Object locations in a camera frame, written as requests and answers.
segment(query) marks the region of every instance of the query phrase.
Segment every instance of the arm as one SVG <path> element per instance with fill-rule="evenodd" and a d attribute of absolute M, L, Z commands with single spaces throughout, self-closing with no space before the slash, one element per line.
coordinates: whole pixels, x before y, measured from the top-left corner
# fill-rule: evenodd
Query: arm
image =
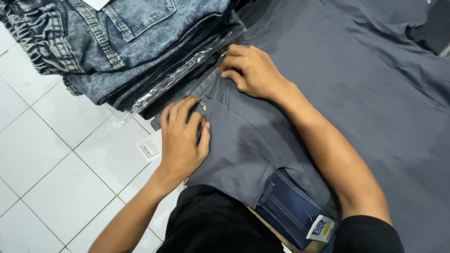
<path fill-rule="evenodd" d="M 384 193 L 367 164 L 339 130 L 278 72 L 265 52 L 254 46 L 232 45 L 219 70 L 240 91 L 270 99 L 286 112 L 336 192 L 343 219 L 367 215 L 392 224 Z"/>
<path fill-rule="evenodd" d="M 132 252 L 155 213 L 159 202 L 189 177 L 208 156 L 210 125 L 189 110 L 198 98 L 186 98 L 167 106 L 161 115 L 162 160 L 145 186 L 113 218 L 89 249 L 90 253 Z M 197 145 L 197 129 L 202 136 Z"/>

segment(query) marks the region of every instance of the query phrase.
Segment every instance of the hand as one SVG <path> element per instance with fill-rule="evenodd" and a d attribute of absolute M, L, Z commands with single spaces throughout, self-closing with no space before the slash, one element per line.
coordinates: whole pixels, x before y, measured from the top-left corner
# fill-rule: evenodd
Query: hand
<path fill-rule="evenodd" d="M 238 90 L 252 97 L 275 100 L 297 90 L 278 72 L 269 55 L 254 46 L 231 45 L 219 71 L 222 78 L 233 80 Z"/>
<path fill-rule="evenodd" d="M 186 98 L 168 105 L 161 114 L 162 160 L 150 181 L 166 196 L 189 177 L 209 154 L 210 124 L 194 112 L 186 123 L 189 110 L 199 98 Z M 197 129 L 202 127 L 197 145 Z"/>

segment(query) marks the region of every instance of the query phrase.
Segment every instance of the cardboard tag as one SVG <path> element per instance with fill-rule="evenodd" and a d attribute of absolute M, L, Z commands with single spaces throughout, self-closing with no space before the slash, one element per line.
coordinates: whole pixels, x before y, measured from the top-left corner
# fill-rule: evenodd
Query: cardboard tag
<path fill-rule="evenodd" d="M 328 242 L 333 234 L 334 221 L 323 215 L 319 215 L 309 230 L 307 239 Z"/>
<path fill-rule="evenodd" d="M 137 144 L 141 154 L 145 156 L 147 161 L 151 162 L 161 157 L 162 151 L 162 135 L 161 129 L 151 134 Z"/>
<path fill-rule="evenodd" d="M 90 5 L 92 8 L 94 8 L 97 11 L 100 11 L 105 5 L 111 0 L 83 0 L 83 2 Z"/>

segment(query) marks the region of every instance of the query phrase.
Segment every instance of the black sleeve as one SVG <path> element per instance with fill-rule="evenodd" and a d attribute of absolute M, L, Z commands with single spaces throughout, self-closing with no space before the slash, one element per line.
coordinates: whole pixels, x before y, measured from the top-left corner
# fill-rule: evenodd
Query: black sleeve
<path fill-rule="evenodd" d="M 397 231 L 378 218 L 357 215 L 345 218 L 336 229 L 333 252 L 404 252 Z"/>

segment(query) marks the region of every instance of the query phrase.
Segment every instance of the plastic wrapping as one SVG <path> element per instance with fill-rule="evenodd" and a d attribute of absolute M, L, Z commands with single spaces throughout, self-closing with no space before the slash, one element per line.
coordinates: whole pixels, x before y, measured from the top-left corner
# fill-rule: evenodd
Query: plastic wrapping
<path fill-rule="evenodd" d="M 214 45 L 211 45 L 203 51 L 196 53 L 189 61 L 186 62 L 186 64 L 183 64 L 174 72 L 167 74 L 161 82 L 159 82 L 155 87 L 153 87 L 149 92 L 134 103 L 130 112 L 119 112 L 113 107 L 107 106 L 114 121 L 112 121 L 112 123 L 108 126 L 104 137 L 112 131 L 123 128 L 136 114 L 144 110 L 147 106 L 150 106 L 153 101 L 172 88 L 189 72 L 200 66 L 208 57 L 216 52 L 220 55 L 224 55 L 228 49 L 228 46 L 235 43 L 236 40 L 246 31 L 247 29 L 243 24 L 233 26 L 231 30 L 223 36 L 223 38 L 218 39 Z"/>

